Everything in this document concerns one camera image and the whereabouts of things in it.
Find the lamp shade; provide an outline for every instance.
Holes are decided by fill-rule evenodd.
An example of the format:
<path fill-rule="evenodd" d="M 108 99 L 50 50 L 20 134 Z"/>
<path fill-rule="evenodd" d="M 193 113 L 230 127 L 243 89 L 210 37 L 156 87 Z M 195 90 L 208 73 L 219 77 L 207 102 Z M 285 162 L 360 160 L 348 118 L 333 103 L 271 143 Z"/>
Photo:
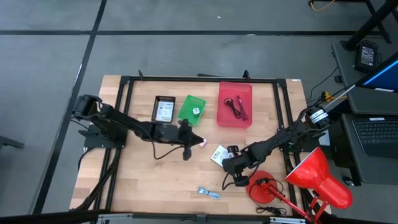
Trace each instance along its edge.
<path fill-rule="evenodd" d="M 286 181 L 301 188 L 313 189 L 319 199 L 336 208 L 348 208 L 353 203 L 351 192 L 329 173 L 329 165 L 317 147 L 286 177 Z"/>

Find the blue cable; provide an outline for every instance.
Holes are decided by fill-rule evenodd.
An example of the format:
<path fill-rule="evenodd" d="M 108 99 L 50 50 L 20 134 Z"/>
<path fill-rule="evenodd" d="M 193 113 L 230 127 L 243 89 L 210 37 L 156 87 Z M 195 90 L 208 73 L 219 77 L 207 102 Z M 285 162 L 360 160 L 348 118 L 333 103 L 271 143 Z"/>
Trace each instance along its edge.
<path fill-rule="evenodd" d="M 220 195 L 218 193 L 214 193 L 211 191 L 208 191 L 206 189 L 204 189 L 203 187 L 199 187 L 198 188 L 198 194 L 204 194 L 204 195 L 209 195 L 210 197 L 219 200 L 220 199 Z"/>

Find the red plastic container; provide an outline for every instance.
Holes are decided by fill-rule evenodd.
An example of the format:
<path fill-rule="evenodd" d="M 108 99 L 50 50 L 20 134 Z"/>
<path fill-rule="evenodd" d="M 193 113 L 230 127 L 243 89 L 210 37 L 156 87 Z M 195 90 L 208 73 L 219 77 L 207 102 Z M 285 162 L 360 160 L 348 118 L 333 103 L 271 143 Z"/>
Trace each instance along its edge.
<path fill-rule="evenodd" d="M 243 109 L 248 119 L 238 119 L 235 117 L 230 106 L 224 104 L 224 100 L 231 98 L 234 106 L 239 110 L 236 97 L 242 100 Z M 252 86 L 243 83 L 221 82 L 218 90 L 217 124 L 223 127 L 248 128 L 252 123 Z"/>

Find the monitor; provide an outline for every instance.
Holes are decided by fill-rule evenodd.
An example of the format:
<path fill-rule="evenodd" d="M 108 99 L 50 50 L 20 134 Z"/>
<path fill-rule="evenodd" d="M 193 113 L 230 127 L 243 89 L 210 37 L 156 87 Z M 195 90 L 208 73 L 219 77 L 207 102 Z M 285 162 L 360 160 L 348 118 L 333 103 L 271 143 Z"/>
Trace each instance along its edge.
<path fill-rule="evenodd" d="M 380 64 L 374 72 L 360 79 L 356 86 L 398 92 L 398 52 Z"/>

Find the floor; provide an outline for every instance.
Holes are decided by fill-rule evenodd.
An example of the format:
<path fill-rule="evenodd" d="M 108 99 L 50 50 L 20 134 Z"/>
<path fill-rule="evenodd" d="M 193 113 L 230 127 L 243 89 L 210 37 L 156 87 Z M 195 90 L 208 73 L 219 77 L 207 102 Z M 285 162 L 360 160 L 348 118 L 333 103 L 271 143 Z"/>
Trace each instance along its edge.
<path fill-rule="evenodd" d="M 372 1 L 376 9 L 382 2 Z M 1 30 L 92 30 L 100 4 L 101 0 L 0 0 L 0 135 L 25 143 L 22 150 L 0 151 L 0 216 L 31 211 L 90 37 L 4 35 Z M 316 2 L 317 7 L 324 4 Z M 356 30 L 369 16 L 365 4 L 353 2 L 315 12 L 306 0 L 109 0 L 99 30 Z M 398 23 L 389 16 L 383 24 L 391 47 L 397 48 Z M 247 69 L 252 77 L 299 78 L 309 97 L 311 88 L 336 68 L 330 44 L 347 38 L 97 35 L 79 93 L 96 95 L 103 75 L 137 75 L 138 69 L 145 75 L 224 77 L 240 77 Z M 372 40 L 385 43 L 379 37 Z M 331 78 L 312 97 L 340 88 Z M 44 212 L 68 210 L 84 141 L 78 130 L 73 123 L 69 126 Z M 335 175 L 346 172 L 333 166 L 332 170 Z M 334 214 L 396 223 L 397 186 L 364 184 L 351 190 L 354 205 L 333 209 Z"/>

